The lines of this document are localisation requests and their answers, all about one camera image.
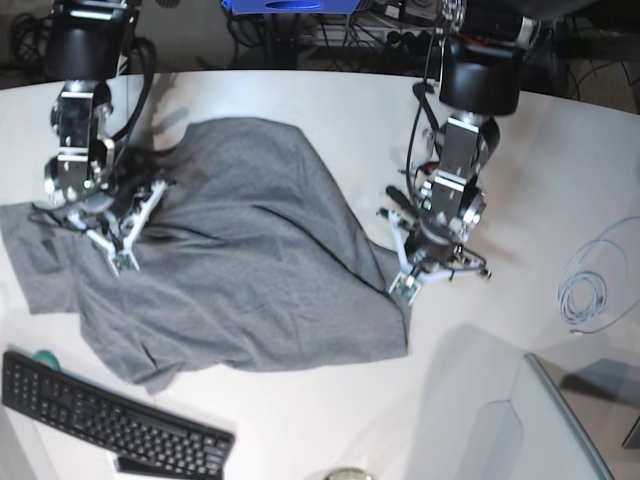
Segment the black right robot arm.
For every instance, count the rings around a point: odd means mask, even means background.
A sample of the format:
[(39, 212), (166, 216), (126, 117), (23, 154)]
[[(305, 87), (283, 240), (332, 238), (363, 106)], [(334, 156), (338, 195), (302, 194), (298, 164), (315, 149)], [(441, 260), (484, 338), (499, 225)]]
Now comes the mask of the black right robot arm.
[(51, 108), (59, 144), (44, 168), (48, 209), (63, 222), (79, 220), (82, 229), (100, 227), (113, 241), (123, 237), (124, 218), (114, 210), (116, 163), (141, 111), (110, 135), (108, 82), (123, 69), (140, 10), (138, 1), (56, 1), (45, 48), (46, 73), (63, 83)]

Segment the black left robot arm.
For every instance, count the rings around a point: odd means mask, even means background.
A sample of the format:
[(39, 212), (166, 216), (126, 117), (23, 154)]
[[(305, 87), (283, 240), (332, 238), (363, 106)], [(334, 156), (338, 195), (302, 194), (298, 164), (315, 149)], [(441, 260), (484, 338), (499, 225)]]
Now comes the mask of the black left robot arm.
[(426, 98), (429, 84), (416, 85), (416, 113), (429, 120), (428, 151), (437, 158), (407, 163), (406, 189), (386, 189), (398, 207), (379, 212), (399, 262), (394, 290), (457, 274), (490, 277), (485, 259), (465, 244), (486, 208), (479, 177), (500, 141), (496, 120), (518, 106), (523, 57), (537, 32), (537, 20), (516, 1), (441, 2), (434, 32), (442, 39), (439, 100), (453, 112), (439, 123)]

